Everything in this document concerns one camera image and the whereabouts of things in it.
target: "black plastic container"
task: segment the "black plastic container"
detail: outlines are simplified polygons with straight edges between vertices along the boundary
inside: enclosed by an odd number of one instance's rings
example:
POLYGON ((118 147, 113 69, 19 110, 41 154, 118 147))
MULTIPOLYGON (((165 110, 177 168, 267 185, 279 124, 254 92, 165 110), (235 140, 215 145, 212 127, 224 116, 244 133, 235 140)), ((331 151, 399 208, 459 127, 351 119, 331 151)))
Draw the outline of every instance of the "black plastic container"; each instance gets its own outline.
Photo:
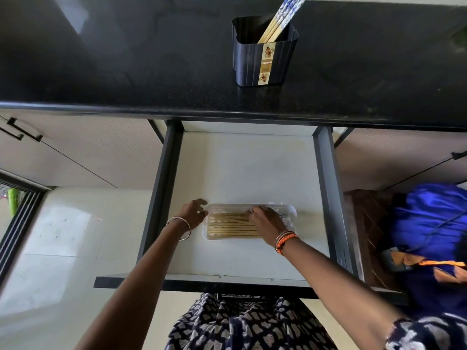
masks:
POLYGON ((232 20, 233 70, 241 87, 284 81, 298 32, 289 23, 274 43, 258 44, 271 19, 270 16, 247 16, 232 20))

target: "countertop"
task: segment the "countertop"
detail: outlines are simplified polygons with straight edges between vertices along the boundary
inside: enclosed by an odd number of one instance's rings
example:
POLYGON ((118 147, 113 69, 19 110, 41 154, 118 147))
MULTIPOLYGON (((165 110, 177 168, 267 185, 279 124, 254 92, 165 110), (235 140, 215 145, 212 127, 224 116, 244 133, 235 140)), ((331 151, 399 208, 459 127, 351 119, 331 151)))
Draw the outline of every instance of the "countertop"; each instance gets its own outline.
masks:
POLYGON ((284 84, 238 87, 232 19, 280 4, 1 0, 0 108, 467 130, 467 7, 307 1, 284 84))

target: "blue satin cloth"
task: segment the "blue satin cloth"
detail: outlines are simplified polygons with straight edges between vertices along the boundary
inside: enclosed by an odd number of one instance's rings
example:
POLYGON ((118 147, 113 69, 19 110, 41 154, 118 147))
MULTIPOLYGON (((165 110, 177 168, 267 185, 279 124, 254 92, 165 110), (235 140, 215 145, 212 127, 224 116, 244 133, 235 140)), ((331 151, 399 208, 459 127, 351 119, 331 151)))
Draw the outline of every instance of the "blue satin cloth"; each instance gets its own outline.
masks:
MULTIPOLYGON (((421 184, 393 214, 390 237, 401 252, 467 263, 466 190, 451 184, 421 184)), ((453 275, 453 266, 437 267, 453 275)), ((411 316, 449 312, 467 318, 467 285, 439 283, 433 266, 419 266, 399 276, 417 305, 411 316)))

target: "orange bracelet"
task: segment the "orange bracelet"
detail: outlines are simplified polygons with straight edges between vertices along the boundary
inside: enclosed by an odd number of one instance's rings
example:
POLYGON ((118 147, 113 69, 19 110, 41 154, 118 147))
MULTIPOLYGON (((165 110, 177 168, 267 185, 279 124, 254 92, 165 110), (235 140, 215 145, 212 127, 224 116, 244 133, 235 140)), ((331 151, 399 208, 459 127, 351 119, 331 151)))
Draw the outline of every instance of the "orange bracelet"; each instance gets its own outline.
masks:
POLYGON ((290 234, 287 234, 285 235, 284 237, 282 237, 277 243, 276 243, 276 252, 279 253, 280 255, 282 255, 282 251, 281 251, 281 248, 283 247, 284 243, 286 241, 288 241, 289 239, 291 238, 298 238, 298 236, 292 232, 290 234))

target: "hand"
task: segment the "hand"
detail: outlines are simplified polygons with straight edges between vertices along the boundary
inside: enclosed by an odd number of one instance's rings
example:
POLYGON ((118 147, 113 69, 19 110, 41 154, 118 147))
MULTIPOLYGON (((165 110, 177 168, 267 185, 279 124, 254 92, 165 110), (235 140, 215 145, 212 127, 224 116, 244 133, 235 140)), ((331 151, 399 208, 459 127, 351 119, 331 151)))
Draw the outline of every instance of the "hand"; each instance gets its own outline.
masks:
MULTIPOLYGON (((182 206, 182 209, 180 210, 177 216, 183 217, 190 224, 191 229, 195 229, 199 226, 200 223, 203 222, 204 218, 208 214, 208 212, 203 210, 203 208, 201 207, 201 205, 206 204, 207 201, 203 199, 191 200, 189 203, 184 204, 182 206)), ((171 223, 176 221, 181 222, 180 225, 183 224, 186 227, 185 232, 188 231, 188 226, 180 219, 174 219, 171 221, 171 223)))
POLYGON ((253 212, 247 211, 246 214, 248 220, 256 226, 260 236, 272 247, 276 246, 277 236, 287 230, 279 214, 271 208, 254 206, 253 212))

